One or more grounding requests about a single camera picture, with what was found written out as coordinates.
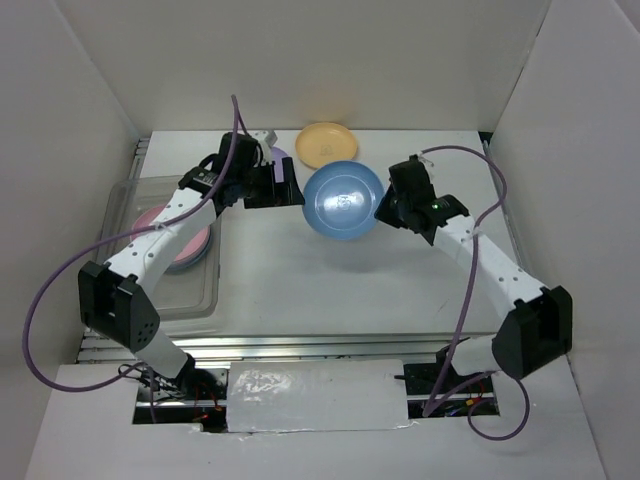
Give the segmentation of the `purple plate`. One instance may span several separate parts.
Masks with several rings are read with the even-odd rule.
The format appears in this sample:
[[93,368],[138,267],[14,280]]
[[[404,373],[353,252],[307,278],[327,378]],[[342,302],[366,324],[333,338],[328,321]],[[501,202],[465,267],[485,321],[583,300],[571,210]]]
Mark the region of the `purple plate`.
[[283,183],[285,181],[283,159],[287,157],[288,154],[279,147],[274,146],[271,148],[271,164],[273,166],[276,183]]

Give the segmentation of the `blue plate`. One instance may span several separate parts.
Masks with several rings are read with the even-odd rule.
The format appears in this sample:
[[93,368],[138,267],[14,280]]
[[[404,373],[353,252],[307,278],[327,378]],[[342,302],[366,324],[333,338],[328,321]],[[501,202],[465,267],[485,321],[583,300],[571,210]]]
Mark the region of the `blue plate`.
[[316,232],[335,240],[354,240],[377,223],[374,215],[385,190],[366,165],[337,161],[316,170],[306,182],[302,212]]

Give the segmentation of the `orange plate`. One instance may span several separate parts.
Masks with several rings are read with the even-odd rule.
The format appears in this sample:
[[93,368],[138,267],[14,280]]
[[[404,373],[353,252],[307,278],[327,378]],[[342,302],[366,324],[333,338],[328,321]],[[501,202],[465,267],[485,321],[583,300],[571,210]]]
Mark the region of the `orange plate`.
[[295,140],[299,160],[312,169],[329,163],[353,160],[358,152],[358,141],[346,127],[320,122],[306,126]]

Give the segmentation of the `pink plate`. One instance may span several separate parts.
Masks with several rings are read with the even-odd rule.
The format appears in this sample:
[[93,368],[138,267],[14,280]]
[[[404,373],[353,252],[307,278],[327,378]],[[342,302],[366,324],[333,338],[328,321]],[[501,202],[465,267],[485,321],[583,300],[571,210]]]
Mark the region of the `pink plate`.
[[[164,205],[156,205],[145,210],[133,222],[132,229],[148,226],[164,209]],[[206,227],[200,230],[175,257],[169,266],[169,270],[180,270],[197,263],[208,251],[211,244],[211,228]]]

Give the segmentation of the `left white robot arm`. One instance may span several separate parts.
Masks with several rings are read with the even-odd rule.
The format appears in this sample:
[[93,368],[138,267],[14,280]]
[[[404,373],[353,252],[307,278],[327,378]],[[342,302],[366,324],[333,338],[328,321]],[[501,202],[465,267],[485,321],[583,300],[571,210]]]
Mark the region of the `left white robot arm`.
[[180,179],[144,231],[104,263],[89,261],[79,271],[84,325],[145,363],[176,399],[215,395],[219,383],[162,331],[150,296],[188,243],[237,201],[247,209],[304,204],[292,159],[272,158],[276,141],[272,131],[224,134],[218,152]]

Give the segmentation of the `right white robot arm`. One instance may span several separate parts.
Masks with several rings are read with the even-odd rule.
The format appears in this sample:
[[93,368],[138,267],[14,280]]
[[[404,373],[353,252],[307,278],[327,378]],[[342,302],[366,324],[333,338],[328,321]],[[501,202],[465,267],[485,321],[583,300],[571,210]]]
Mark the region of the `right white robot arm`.
[[380,222],[422,236],[469,274],[467,288],[480,287],[501,322],[494,334],[465,339],[456,328],[440,351],[436,384],[460,390],[470,376],[503,372],[522,380],[568,354],[573,346],[573,299],[562,286],[547,287],[480,229],[452,195],[437,196],[416,156],[389,169],[390,185],[376,210]]

